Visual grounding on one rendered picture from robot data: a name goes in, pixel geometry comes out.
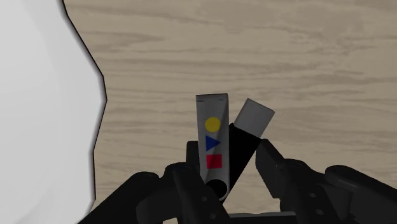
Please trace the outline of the black stick with grey cap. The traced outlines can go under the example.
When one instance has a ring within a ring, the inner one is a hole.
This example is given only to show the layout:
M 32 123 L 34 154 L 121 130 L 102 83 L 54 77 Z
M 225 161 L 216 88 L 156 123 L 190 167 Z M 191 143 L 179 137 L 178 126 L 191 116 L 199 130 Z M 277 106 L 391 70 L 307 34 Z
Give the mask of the black stick with grey cap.
M 229 125 L 230 189 L 226 196 L 246 168 L 274 115 L 274 110 L 247 98 L 236 119 Z

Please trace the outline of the light wooden table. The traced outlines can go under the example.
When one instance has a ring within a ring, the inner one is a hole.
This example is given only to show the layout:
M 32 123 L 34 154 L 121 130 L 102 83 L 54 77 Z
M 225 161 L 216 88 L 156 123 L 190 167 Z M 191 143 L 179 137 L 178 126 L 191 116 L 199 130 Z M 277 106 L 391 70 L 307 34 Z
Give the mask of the light wooden table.
M 96 200 L 197 138 L 195 97 L 275 111 L 264 136 L 317 171 L 397 188 L 397 0 L 64 0 L 102 71 Z

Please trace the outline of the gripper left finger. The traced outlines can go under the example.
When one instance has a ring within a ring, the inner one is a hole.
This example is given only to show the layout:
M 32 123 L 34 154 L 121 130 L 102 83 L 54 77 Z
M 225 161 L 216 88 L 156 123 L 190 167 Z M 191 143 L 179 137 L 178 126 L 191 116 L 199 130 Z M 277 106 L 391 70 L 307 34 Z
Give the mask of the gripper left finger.
M 204 184 L 198 142 L 186 144 L 186 161 L 168 165 L 164 175 L 137 172 L 78 224 L 230 224 L 214 192 Z

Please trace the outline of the grey tube with coloured shapes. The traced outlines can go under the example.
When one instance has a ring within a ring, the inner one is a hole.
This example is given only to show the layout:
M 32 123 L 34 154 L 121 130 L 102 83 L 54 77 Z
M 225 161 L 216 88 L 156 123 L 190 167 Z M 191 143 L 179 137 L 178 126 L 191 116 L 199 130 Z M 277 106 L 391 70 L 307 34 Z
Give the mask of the grey tube with coloured shapes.
M 200 176 L 219 200 L 230 192 L 228 95 L 196 96 Z

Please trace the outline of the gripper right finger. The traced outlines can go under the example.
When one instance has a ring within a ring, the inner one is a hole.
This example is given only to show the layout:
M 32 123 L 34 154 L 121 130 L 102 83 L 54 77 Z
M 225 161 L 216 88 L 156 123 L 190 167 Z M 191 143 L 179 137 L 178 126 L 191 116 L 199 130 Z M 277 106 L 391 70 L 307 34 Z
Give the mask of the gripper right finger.
M 256 168 L 281 211 L 298 224 L 397 224 L 397 189 L 346 165 L 323 173 L 305 162 L 284 158 L 262 139 Z

